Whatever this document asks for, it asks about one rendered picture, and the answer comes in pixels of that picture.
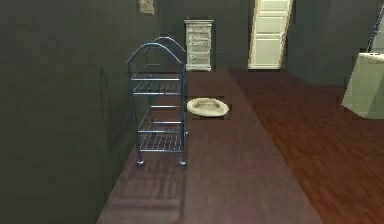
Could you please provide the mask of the cream round pet bed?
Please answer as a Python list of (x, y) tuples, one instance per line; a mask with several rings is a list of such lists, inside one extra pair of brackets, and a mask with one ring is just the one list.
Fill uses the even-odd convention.
[(197, 116), (221, 117), (229, 112), (229, 106), (214, 98), (194, 98), (187, 103), (187, 110)]

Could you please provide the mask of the white panelled room door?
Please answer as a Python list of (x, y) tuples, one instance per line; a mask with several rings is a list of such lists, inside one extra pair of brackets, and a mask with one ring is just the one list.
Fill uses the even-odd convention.
[(293, 0), (255, 0), (249, 69), (279, 69)]

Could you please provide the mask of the framed picture on wall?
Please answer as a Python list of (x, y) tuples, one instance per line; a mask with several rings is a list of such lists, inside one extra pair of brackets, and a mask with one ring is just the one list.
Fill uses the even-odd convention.
[(139, 11), (144, 14), (154, 14), (154, 0), (139, 0)]

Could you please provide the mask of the white chest of drawers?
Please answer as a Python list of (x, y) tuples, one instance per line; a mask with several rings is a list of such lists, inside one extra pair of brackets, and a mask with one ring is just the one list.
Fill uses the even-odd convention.
[(213, 20), (185, 19), (187, 70), (211, 71)]

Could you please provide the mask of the pale green cabinet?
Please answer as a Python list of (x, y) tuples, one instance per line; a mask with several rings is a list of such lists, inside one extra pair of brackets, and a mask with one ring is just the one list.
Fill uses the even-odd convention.
[(384, 119), (384, 54), (360, 53), (342, 106), (368, 119)]

